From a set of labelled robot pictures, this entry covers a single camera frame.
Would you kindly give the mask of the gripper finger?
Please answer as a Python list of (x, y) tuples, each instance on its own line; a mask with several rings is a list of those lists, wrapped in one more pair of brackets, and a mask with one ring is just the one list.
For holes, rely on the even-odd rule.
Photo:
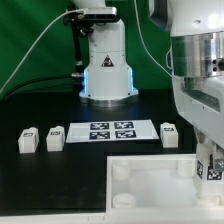
[(210, 166), (213, 170), (224, 172), (224, 149), (214, 147), (210, 154)]

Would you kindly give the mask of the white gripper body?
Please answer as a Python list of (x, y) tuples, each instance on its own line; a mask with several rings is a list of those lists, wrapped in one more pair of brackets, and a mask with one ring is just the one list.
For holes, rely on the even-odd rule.
[(224, 149), (224, 76), (206, 78), (200, 91), (185, 89), (178, 76), (172, 84), (178, 113)]

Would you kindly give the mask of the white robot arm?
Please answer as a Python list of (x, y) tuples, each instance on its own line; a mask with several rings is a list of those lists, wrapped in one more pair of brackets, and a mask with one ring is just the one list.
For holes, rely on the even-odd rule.
[[(71, 0), (89, 34), (90, 62), (80, 97), (109, 106), (138, 93), (125, 58), (124, 23), (105, 0)], [(170, 33), (178, 113), (196, 129), (200, 149), (224, 171), (224, 0), (148, 0), (150, 20)]]

